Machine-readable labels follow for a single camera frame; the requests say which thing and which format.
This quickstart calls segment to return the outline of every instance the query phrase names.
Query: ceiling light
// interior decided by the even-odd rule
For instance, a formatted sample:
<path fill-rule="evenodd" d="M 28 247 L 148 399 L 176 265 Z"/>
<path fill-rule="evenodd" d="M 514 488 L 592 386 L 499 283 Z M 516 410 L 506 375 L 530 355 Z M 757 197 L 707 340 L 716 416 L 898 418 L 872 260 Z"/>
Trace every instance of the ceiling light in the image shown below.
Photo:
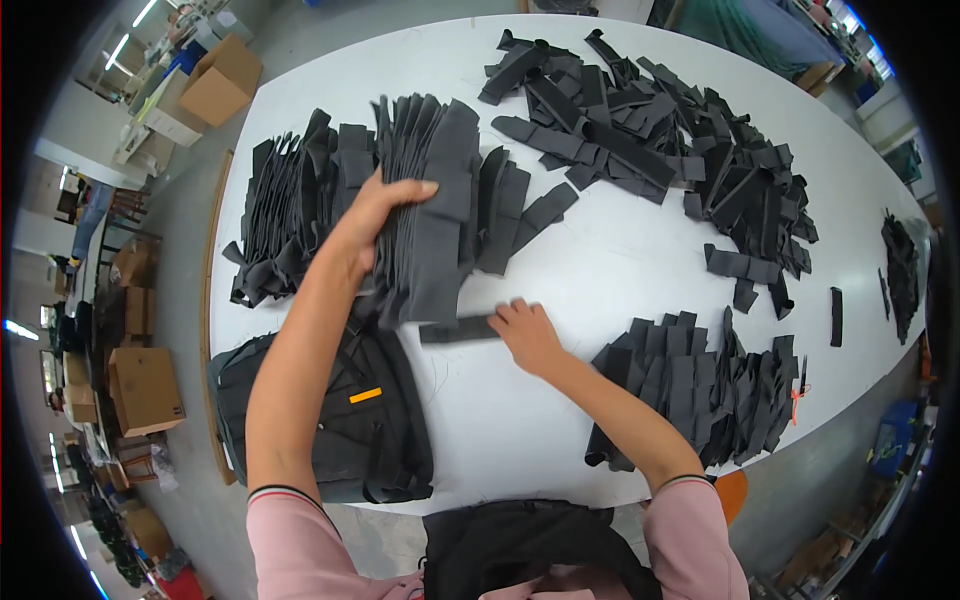
<path fill-rule="evenodd" d="M 107 60 L 107 66 L 104 67 L 105 71 L 109 71 L 116 62 L 117 56 L 120 54 L 120 51 L 123 50 L 123 46 L 127 43 L 128 39 L 130 39 L 130 34 L 123 34 L 123 37 L 120 38 L 120 43 L 118 43 L 117 47 L 113 49 L 113 54 L 111 54 L 110 58 Z"/>
<path fill-rule="evenodd" d="M 38 341 L 40 336 L 36 335 L 30 329 L 24 327 L 19 323 L 15 323 L 10 319 L 7 319 L 3 322 L 3 326 L 10 332 L 15 333 L 21 337 L 27 338 L 28 340 Z"/>
<path fill-rule="evenodd" d="M 73 541 L 77 543 L 77 549 L 80 550 L 80 556 L 84 557 L 84 560 L 86 560 L 86 550 L 84 550 L 84 545 L 80 543 L 80 534 L 77 533 L 77 528 L 73 525 L 70 525 L 70 533 L 73 534 Z"/>
<path fill-rule="evenodd" d="M 147 3 L 147 6 L 143 7 L 143 10 L 140 11 L 140 14 L 138 14 L 136 19 L 133 20 L 134 27 L 140 24 L 140 21 L 143 20 L 143 17 L 147 16 L 147 12 L 150 12 L 150 9 L 154 7 L 154 4 L 156 4 L 156 0 L 150 0 L 150 2 Z"/>
<path fill-rule="evenodd" d="M 97 589 L 100 590 L 100 595 L 104 597 L 104 600 L 110 600 L 107 598 L 107 593 L 104 591 L 104 587 L 100 585 L 100 580 L 97 579 L 97 574 L 93 571 L 90 571 L 90 579 L 92 579 L 93 583 L 97 585 Z"/>

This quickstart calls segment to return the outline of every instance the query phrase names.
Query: wooden chair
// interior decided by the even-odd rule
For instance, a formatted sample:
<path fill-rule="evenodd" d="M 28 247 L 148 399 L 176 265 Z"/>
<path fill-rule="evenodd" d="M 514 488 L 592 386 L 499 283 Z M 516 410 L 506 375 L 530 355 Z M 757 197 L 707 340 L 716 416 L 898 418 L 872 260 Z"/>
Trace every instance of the wooden chair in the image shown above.
<path fill-rule="evenodd" d="M 110 197 L 109 214 L 139 225 L 140 220 L 136 217 L 147 214 L 147 209 L 143 207 L 143 199 L 147 196 L 150 196 L 150 192 L 116 187 Z"/>
<path fill-rule="evenodd" d="M 147 448 L 147 453 L 141 454 L 140 456 L 134 456 L 126 460 L 121 459 L 119 465 L 111 465 L 111 467 L 117 467 L 111 469 L 111 472 L 113 472 L 115 475 L 113 478 L 113 486 L 121 491 L 128 490 L 132 485 L 156 479 L 153 463 L 154 457 L 150 451 L 150 446 L 153 443 L 153 440 L 149 437 L 145 437 L 141 440 L 130 440 L 129 444 L 123 444 L 125 440 L 126 439 L 117 441 L 117 454 L 143 447 Z M 135 470 L 140 470 L 140 474 L 134 473 Z"/>
<path fill-rule="evenodd" d="M 740 514 L 743 503 L 747 501 L 747 491 L 750 488 L 747 476 L 742 470 L 736 470 L 717 479 L 713 487 L 720 496 L 720 506 L 723 507 L 723 514 L 727 518 L 729 527 Z"/>

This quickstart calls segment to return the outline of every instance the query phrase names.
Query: green fabric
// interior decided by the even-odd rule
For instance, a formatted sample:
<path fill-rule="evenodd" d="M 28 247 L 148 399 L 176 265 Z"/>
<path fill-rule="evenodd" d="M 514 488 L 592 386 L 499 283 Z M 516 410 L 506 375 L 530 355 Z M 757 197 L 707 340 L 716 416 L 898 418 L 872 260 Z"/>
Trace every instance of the green fabric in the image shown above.
<path fill-rule="evenodd" d="M 807 67 L 781 56 L 744 13 L 740 0 L 686 0 L 674 31 L 752 60 L 791 82 Z"/>

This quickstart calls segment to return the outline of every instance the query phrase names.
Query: concrete floor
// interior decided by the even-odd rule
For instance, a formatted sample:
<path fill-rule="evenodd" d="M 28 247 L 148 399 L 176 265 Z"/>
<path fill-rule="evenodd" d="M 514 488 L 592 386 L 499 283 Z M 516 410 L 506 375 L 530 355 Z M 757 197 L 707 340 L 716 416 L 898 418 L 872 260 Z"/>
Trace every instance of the concrete floor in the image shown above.
<path fill-rule="evenodd" d="M 308 10 L 300 0 L 277 3 L 251 43 L 264 63 L 263 81 L 352 42 L 426 22 L 513 12 L 516 2 L 497 0 L 327 0 Z M 174 541 L 192 558 L 217 598 L 256 597 L 253 556 L 245 529 L 247 491 L 221 483 L 207 436 L 199 357 L 200 290 L 206 227 L 214 188 L 227 149 L 246 118 L 241 111 L 192 148 L 178 148 L 167 172 L 153 182 L 144 229 L 163 235 L 156 282 L 156 338 L 173 352 L 188 419 L 168 432 L 180 486 L 163 493 L 155 483 L 138 491 L 157 511 Z M 249 159 L 240 156 L 237 159 Z M 782 565 L 823 521 L 851 498 L 865 472 L 864 459 L 879 416 L 889 403 L 909 396 L 916 372 L 912 356 L 854 405 L 782 452 L 745 469 L 750 493 L 731 527 L 734 551 L 748 574 Z M 357 569 L 384 578 L 416 569 L 426 536 L 420 520 L 346 506 L 327 505 Z M 637 505 L 616 511 L 615 529 L 648 563 Z"/>

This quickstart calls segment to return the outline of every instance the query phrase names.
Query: blue crate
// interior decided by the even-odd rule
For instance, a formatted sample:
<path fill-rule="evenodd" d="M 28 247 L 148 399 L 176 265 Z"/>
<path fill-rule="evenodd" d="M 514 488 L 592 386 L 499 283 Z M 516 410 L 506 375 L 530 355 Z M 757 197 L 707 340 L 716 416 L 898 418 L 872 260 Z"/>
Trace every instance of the blue crate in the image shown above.
<path fill-rule="evenodd" d="M 880 420 L 880 429 L 876 433 L 874 456 L 870 468 L 880 477 L 893 479 L 897 476 L 897 467 L 906 456 L 906 449 L 913 438 L 913 423 L 917 415 L 917 402 L 898 400 L 887 409 Z"/>

